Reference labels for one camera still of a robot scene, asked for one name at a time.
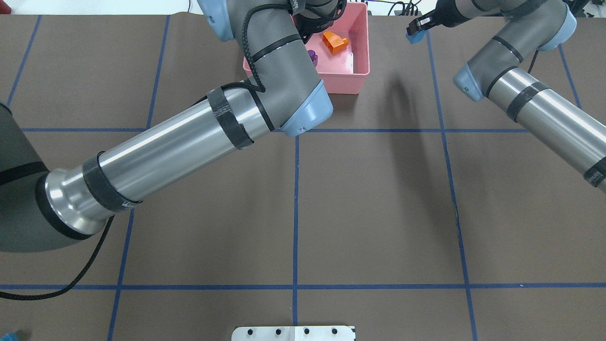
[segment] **pink plastic bin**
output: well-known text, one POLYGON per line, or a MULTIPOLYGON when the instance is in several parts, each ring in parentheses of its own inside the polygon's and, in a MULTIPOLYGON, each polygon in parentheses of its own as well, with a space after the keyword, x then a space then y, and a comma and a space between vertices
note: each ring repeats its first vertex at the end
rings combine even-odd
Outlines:
MULTIPOLYGON (((329 29, 348 38, 347 49, 332 55, 322 42, 322 34, 314 34, 305 45, 308 50, 314 50, 318 55, 316 70, 324 80, 328 93, 357 94, 362 90, 364 81, 370 73, 370 57, 368 52, 368 14, 366 3, 348 2, 345 13, 335 21, 329 29), (351 56, 353 55, 353 73, 351 72, 351 56)), ((243 63, 246 74, 250 77, 250 67, 243 63)))

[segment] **brown table surface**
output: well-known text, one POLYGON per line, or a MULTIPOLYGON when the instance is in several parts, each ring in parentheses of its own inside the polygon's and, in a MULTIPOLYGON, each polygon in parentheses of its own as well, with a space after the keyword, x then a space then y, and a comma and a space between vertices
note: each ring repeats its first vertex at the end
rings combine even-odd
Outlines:
MULTIPOLYGON (((359 341, 606 340, 604 194, 451 83, 503 20, 436 27, 429 46, 405 40, 410 20, 370 18, 371 73, 358 96, 331 95, 318 130, 271 133, 119 214, 77 289, 0 301, 0 336, 230 340, 298 323, 354 325, 359 341)), ((603 123, 605 29, 580 19, 533 70, 603 123)), ((51 169, 241 65, 198 15, 0 16, 0 100, 51 169)), ((1 253, 0 289, 62 287, 97 239, 1 253)))

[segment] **blue tape line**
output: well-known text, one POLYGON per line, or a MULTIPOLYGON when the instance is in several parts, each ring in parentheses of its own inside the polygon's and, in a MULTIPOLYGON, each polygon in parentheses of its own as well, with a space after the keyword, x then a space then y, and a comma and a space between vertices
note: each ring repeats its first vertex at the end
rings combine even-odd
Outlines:
POLYGON ((566 77, 568 77, 568 82, 570 83, 570 87, 572 88, 572 94, 574 96, 574 100, 576 101, 576 106, 583 110, 581 107, 581 101, 579 100, 579 94, 576 92, 576 87, 574 86, 574 82, 572 80, 572 75, 570 75, 570 69, 568 69, 568 63, 566 62, 566 57, 564 56, 564 50, 562 49, 562 45, 558 45, 558 49, 560 50, 560 57, 562 57, 562 64, 564 65, 564 70, 566 71, 566 77))
POLYGON ((310 129, 308 133, 439 133, 440 129, 310 129))
POLYGON ((444 157, 446 158, 446 170, 448 172, 448 182, 450 184, 450 196, 454 205, 456 214, 456 228, 459 238, 459 253, 461 254, 461 266, 463 268, 463 279, 465 285, 465 293, 467 295, 467 308, 469 310, 469 319, 471 324, 471 335, 473 341, 478 341, 478 332, 476 330, 476 317, 473 312, 473 301, 471 299, 471 289, 469 286, 469 274, 467 272, 467 261, 465 259, 465 247, 463 244, 463 233, 461 232, 461 220, 459 219, 459 208, 456 202, 455 182, 453 180, 452 168, 450 167, 450 155, 448 154, 448 142, 446 140, 446 131, 444 127, 444 116, 442 114, 442 103, 440 101, 440 91, 438 89, 438 77, 436 76, 436 66, 433 59, 433 51, 431 48, 430 33, 427 32, 427 48, 429 50, 429 62, 431 65, 431 75, 433 77, 433 90, 436 93, 436 104, 438 106, 438 118, 440 120, 440 128, 442 129, 442 145, 444 147, 444 157))
POLYGON ((10 93, 8 95, 8 100, 6 101, 7 107, 10 107, 10 103, 13 101, 13 96, 15 95, 15 91, 17 90, 17 84, 19 84, 19 79, 21 79, 21 73, 23 72, 23 68, 25 67, 25 61, 27 60, 27 56, 29 56, 29 54, 30 54, 32 45, 34 43, 34 38, 36 38, 36 33, 38 32, 38 27, 40 26, 40 20, 42 20, 41 15, 39 15, 38 20, 36 20, 36 25, 34 26, 34 31, 32 31, 32 36, 30 37, 30 42, 27 44, 25 54, 23 55, 23 59, 21 60, 21 65, 19 65, 19 70, 17 71, 17 77, 15 77, 15 81, 13 82, 13 87, 12 87, 12 89, 10 89, 10 93))
POLYGON ((145 128, 22 128, 24 132, 144 132, 145 128))
POLYGON ((301 284, 300 290, 465 289, 465 284, 301 284))
POLYGON ((162 60, 164 59, 164 47, 166 46, 166 37, 168 36, 168 23, 170 23, 170 15, 166 16, 166 23, 164 24, 164 35, 162 36, 162 47, 160 48, 160 57, 158 58, 156 80, 153 83, 153 92, 151 93, 150 113, 147 116, 147 129, 152 127, 153 109, 156 105, 156 93, 158 92, 158 83, 160 82, 160 71, 162 70, 162 60))
POLYGON ((290 284, 259 285, 122 285, 122 290, 174 290, 174 291, 236 291, 236 290, 292 290, 290 284))
POLYGON ((116 316, 118 315, 118 305, 120 304, 120 293, 122 291, 122 280, 124 279, 124 268, 126 267, 126 258, 128 255, 128 246, 130 244, 130 233, 133 230, 133 221, 135 220, 135 210, 130 210, 128 219, 128 228, 126 230, 126 239, 124 240, 124 249, 122 250, 122 261, 120 262, 120 274, 118 275, 118 285, 116 295, 114 296, 114 305, 112 309, 112 319, 110 320, 109 330, 107 332, 107 341, 112 341, 113 331, 116 325, 116 316))
MULTIPOLYGON (((58 290, 65 284, 4 284, 2 290, 58 290)), ((74 290, 116 290, 117 285, 76 285, 74 290)), ((124 290, 149 291, 237 291, 292 290, 290 284, 251 285, 122 285, 124 290)), ((465 284, 299 284, 298 290, 417 290, 417 289, 533 289, 533 288, 606 288, 606 282, 577 283, 471 283, 465 284)))
POLYGON ((606 288, 606 283, 488 283, 470 284, 471 289, 606 288))
POLYGON ((298 285, 299 285, 299 136, 295 137, 295 209, 293 223, 293 326, 299 323, 298 285))
POLYGON ((444 129, 447 133, 527 133, 526 129, 444 129))

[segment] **silver metal tube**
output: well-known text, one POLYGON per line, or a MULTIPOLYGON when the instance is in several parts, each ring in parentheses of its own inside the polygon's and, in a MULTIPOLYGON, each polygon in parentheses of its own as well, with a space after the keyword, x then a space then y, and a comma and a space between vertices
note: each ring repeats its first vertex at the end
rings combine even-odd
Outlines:
MULTIPOLYGON (((269 132, 248 90, 225 95, 253 140, 269 132)), ((120 194, 138 201, 234 150, 203 101, 103 153, 99 164, 120 194)))
MULTIPOLYGON (((225 97, 253 141, 269 133, 248 90, 230 89, 225 97)), ((203 101, 101 154, 99 165, 122 196, 139 201, 235 149, 203 101)), ((82 166, 53 170, 45 188, 53 210, 80 233, 99 232, 114 214, 92 196, 82 166)))
MULTIPOLYGON (((538 80, 513 69, 494 85, 490 99, 508 110, 511 102, 538 80)), ((606 157, 606 127, 551 89, 535 94, 516 121, 581 174, 606 157)), ((599 186, 606 192, 606 182, 599 186)))

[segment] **purple object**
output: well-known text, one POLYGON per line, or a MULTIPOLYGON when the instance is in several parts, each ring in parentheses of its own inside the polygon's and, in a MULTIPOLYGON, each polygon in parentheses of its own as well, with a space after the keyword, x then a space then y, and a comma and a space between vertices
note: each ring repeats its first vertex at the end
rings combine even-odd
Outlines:
POLYGON ((307 53, 309 53, 309 57, 311 58, 313 65, 318 66, 318 55, 316 52, 314 50, 307 50, 307 53))

